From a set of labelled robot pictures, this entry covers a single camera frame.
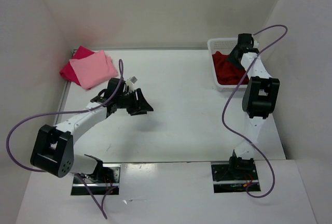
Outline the dark red t shirt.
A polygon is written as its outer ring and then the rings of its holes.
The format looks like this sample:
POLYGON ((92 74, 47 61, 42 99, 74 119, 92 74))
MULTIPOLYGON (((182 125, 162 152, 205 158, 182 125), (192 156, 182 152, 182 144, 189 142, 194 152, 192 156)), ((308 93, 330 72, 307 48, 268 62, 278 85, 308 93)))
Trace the dark red t shirt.
POLYGON ((227 61, 228 54, 217 51, 212 55, 217 82, 220 85, 237 85, 245 71, 238 70, 227 61))

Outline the light pink t shirt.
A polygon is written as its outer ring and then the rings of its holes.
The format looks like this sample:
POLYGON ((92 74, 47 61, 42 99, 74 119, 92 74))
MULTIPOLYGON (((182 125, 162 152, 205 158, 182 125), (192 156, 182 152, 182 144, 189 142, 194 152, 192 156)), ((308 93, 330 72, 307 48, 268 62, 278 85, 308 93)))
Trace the light pink t shirt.
POLYGON ((80 60, 71 59, 70 65, 80 86, 85 90, 118 76, 111 57, 107 56, 104 50, 80 60))

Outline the magenta t shirt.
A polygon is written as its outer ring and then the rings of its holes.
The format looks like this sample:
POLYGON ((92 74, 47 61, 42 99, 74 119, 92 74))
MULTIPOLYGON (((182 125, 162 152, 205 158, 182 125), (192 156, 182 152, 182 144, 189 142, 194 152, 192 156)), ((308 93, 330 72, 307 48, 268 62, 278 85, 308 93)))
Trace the magenta t shirt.
MULTIPOLYGON (((93 55, 94 52, 83 47, 80 46, 75 54, 72 56, 72 60, 80 60, 80 59, 84 59, 90 55, 93 55)), ((77 85, 80 85, 80 82, 70 64, 70 62, 68 62, 61 70, 60 70, 60 75, 63 79, 69 81, 69 82, 74 82, 77 85)))

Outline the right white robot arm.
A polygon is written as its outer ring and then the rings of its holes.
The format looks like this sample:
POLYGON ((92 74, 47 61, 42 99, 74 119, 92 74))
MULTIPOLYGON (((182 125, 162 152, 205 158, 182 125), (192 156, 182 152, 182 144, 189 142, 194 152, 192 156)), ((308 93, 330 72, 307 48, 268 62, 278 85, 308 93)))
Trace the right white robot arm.
POLYGON ((247 114, 246 139, 233 150, 227 167, 233 179, 249 178, 252 173, 260 130, 275 109, 280 87, 280 81, 272 78, 257 54, 254 45, 237 44, 229 55, 230 62, 244 69, 249 79, 242 100, 242 109, 247 114))

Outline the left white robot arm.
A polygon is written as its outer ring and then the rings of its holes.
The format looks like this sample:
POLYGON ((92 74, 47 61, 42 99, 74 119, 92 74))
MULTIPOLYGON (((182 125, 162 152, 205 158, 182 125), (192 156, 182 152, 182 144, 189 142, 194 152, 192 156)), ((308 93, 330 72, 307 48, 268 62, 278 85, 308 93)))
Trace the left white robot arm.
POLYGON ((140 88, 129 93, 119 91, 113 94, 104 89, 91 99, 83 111, 55 126, 46 124, 39 129, 30 158, 31 165, 58 178, 72 172, 75 143, 118 109, 125 109, 131 116, 154 110, 140 88))

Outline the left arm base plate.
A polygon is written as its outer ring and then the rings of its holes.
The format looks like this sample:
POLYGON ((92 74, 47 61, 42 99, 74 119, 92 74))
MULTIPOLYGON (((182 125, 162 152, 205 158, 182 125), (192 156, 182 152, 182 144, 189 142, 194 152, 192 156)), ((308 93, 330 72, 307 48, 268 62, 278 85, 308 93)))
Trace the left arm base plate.
MULTIPOLYGON (((94 195, 104 195, 105 193, 118 195, 120 172, 120 164, 106 164, 99 172, 92 174, 81 173, 80 176, 94 195)), ((89 195, 89 192, 84 183, 77 176, 74 176, 71 196, 82 195, 89 195)))

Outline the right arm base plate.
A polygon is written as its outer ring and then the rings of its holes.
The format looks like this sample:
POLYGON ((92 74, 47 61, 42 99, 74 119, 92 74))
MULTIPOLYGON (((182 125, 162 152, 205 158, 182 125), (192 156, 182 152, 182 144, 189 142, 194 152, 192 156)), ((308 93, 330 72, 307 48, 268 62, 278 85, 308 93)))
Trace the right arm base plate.
POLYGON ((250 171, 231 170, 228 163, 211 163, 214 193, 245 192, 250 186, 250 191, 261 191, 256 166, 250 171))

